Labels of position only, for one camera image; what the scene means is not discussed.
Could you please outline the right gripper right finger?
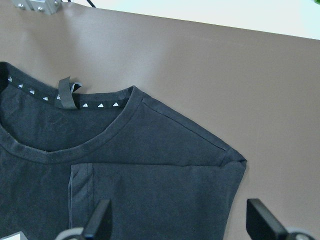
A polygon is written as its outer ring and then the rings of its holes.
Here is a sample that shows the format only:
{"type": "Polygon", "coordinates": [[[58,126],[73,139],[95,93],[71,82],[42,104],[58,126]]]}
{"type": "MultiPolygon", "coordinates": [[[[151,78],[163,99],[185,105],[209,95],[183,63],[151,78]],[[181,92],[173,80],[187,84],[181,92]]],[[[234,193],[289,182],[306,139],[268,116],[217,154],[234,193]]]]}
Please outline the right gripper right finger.
{"type": "Polygon", "coordinates": [[[246,201],[246,231],[251,240],[291,240],[292,236],[258,198],[246,201]]]}

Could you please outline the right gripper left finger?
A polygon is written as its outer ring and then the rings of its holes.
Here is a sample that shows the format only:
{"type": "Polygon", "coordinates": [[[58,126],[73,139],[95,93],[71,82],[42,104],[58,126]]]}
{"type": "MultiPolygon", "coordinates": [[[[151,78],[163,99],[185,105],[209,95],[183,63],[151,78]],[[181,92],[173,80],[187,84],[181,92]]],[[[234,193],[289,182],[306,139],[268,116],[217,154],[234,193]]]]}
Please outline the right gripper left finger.
{"type": "Polygon", "coordinates": [[[112,236],[112,203],[102,199],[83,229],[85,240],[110,240],[112,236]]]}

